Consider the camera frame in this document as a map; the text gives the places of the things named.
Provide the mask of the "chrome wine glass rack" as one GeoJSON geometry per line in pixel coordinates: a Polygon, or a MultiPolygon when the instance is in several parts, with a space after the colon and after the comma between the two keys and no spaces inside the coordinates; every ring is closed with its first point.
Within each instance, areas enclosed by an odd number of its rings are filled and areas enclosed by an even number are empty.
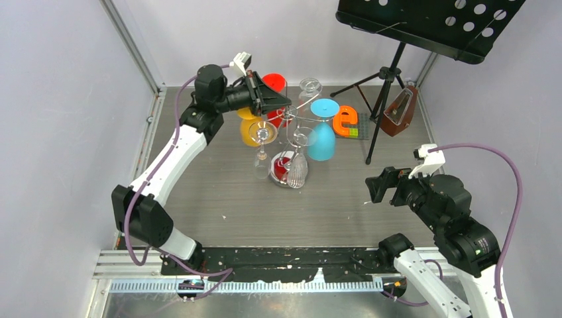
{"type": "Polygon", "coordinates": [[[304,104],[289,106],[284,109],[284,122],[285,127],[280,127],[282,135],[282,149],[279,153],[273,156],[271,159],[271,169],[269,178],[278,186],[291,188],[286,182],[286,174],[288,171],[288,166],[290,160],[294,155],[296,147],[293,144],[294,131],[298,127],[306,127],[303,122],[312,122],[313,119],[310,116],[305,116],[300,113],[301,110],[306,108],[304,104]]]}

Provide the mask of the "clear champagne flute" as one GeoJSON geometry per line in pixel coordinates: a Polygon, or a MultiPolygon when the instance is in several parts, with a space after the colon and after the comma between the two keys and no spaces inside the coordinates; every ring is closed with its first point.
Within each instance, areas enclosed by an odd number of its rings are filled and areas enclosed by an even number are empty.
{"type": "Polygon", "coordinates": [[[296,147],[294,155],[290,160],[286,174],[287,184],[294,189],[304,186],[308,175],[308,161],[304,150],[315,144],[317,141],[316,132],[309,127],[298,127],[294,131],[293,144],[296,147]]]}

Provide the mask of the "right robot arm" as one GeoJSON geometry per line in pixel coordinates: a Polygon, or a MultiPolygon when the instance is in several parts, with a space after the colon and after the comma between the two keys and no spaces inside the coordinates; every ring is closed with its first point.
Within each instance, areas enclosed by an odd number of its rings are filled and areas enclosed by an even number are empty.
{"type": "Polygon", "coordinates": [[[398,271],[440,317],[512,317],[506,297],[500,247],[490,229],[471,217],[471,194],[455,176],[435,174],[411,177],[409,169],[386,167],[365,180],[373,203],[387,189],[395,193],[390,204],[407,206],[433,233],[439,253],[453,267],[466,301],[430,273],[418,250],[398,233],[378,244],[376,263],[387,272],[398,271]]]}

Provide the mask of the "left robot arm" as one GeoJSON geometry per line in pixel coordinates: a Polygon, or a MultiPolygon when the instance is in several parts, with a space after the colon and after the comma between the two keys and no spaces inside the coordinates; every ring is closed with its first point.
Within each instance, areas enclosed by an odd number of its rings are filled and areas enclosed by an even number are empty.
{"type": "Polygon", "coordinates": [[[175,112],[174,132],[166,146],[130,185],[117,185],[111,193],[116,228],[123,233],[129,256],[137,266],[145,264],[148,254],[138,259],[132,238],[173,256],[187,274],[202,269],[203,256],[196,252],[201,244],[178,230],[164,209],[171,191],[217,135],[224,113],[248,108],[251,115],[261,117],[292,104],[245,66],[232,85],[223,70],[224,66],[209,64],[189,79],[194,85],[192,101],[183,112],[175,112]]]}

